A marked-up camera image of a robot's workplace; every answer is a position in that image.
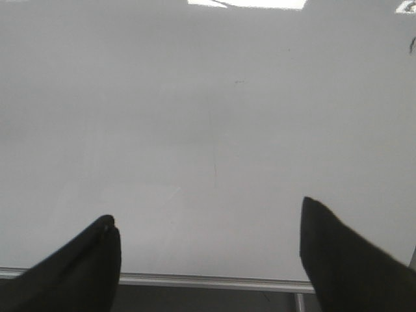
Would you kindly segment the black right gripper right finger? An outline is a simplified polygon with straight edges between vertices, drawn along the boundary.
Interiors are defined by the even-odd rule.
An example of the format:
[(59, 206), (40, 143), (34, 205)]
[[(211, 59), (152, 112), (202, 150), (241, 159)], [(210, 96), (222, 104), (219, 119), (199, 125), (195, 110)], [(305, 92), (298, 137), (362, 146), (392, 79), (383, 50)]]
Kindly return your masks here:
[(323, 311), (414, 311), (415, 271), (303, 198), (300, 259)]

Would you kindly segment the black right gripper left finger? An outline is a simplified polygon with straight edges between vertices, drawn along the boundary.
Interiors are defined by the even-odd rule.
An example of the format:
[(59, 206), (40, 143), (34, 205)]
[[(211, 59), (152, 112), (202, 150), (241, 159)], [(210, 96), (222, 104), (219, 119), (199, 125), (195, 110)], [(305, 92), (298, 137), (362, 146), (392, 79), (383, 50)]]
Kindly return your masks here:
[(110, 311), (120, 279), (120, 232), (105, 214), (1, 286), (2, 311)]

